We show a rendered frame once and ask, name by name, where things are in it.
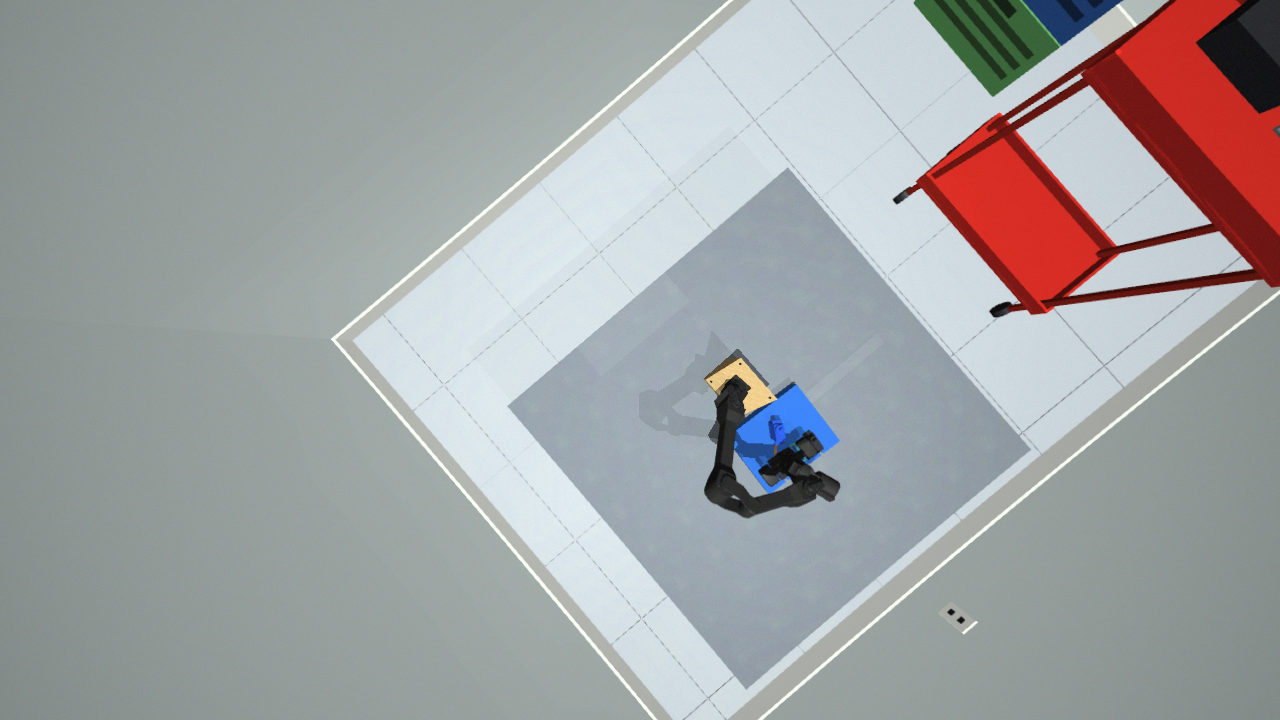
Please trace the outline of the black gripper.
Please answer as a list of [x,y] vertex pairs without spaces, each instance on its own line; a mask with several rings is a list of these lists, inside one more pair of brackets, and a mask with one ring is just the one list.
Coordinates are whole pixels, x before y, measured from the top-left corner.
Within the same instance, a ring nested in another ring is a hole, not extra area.
[[767,486],[772,487],[777,482],[780,482],[781,479],[776,474],[778,471],[781,474],[786,474],[786,471],[788,473],[788,464],[792,462],[795,459],[803,460],[805,455],[806,459],[812,459],[813,456],[817,455],[817,447],[806,437],[803,436],[803,438],[796,441],[796,445],[800,447],[797,452],[795,452],[794,448],[786,447],[780,452],[774,454],[774,457],[771,459],[771,461],[774,464],[772,468],[768,464],[765,464],[758,469],[758,473],[760,474],[763,480],[765,480]]

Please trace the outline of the blue micro servo with orange cable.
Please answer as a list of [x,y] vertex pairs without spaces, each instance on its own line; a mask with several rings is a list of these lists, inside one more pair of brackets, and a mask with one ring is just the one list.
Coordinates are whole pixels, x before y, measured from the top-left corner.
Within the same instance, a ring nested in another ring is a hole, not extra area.
[[771,439],[774,439],[774,454],[776,445],[785,445],[785,427],[781,419],[768,421]]

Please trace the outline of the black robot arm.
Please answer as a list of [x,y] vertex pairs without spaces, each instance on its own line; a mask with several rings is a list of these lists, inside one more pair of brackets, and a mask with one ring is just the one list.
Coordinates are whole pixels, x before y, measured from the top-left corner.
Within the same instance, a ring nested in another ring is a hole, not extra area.
[[[762,512],[769,512],[774,509],[796,509],[805,503],[809,503],[817,498],[817,495],[826,501],[835,501],[835,496],[838,495],[840,484],[831,477],[827,477],[822,471],[814,471],[812,465],[803,461],[801,459],[795,459],[788,464],[788,473],[786,474],[794,480],[794,486],[778,492],[771,492],[767,495],[760,495],[753,497],[748,493],[748,489],[736,480],[736,475],[732,469],[733,462],[733,445],[736,436],[736,427],[745,419],[745,410],[742,400],[748,396],[748,391],[751,389],[748,383],[745,383],[739,375],[733,375],[721,391],[721,395],[714,400],[717,409],[717,421],[721,424],[719,436],[716,448],[716,462],[707,479],[707,486],[704,487],[704,495],[712,503],[719,505],[722,509],[727,509],[731,512],[739,514],[741,518],[753,518]],[[795,479],[796,480],[795,480]],[[731,496],[739,498],[732,498]]]

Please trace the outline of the blue rectangular platform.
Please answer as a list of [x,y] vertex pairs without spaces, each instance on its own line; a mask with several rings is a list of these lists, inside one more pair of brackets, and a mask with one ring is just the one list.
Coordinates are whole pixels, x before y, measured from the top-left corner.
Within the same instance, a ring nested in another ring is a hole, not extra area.
[[785,445],[776,445],[776,454],[786,447],[794,448],[797,452],[800,447],[796,445],[796,441],[803,438],[803,436],[812,441],[817,447],[817,455],[812,459],[806,459],[805,455],[803,461],[808,464],[813,462],[820,456],[820,452],[824,454],[840,441],[823,416],[817,411],[817,407],[813,406],[796,384],[788,384],[778,395],[774,395],[774,398],[777,400],[758,407],[736,427],[733,445],[733,450],[742,459],[742,462],[746,464],[768,493],[785,484],[785,478],[790,479],[787,474],[778,471],[776,475],[781,480],[771,487],[765,484],[765,480],[758,473],[758,469],[765,464],[771,468],[774,465],[771,461],[774,457],[774,439],[771,439],[768,421],[781,419],[785,427]]

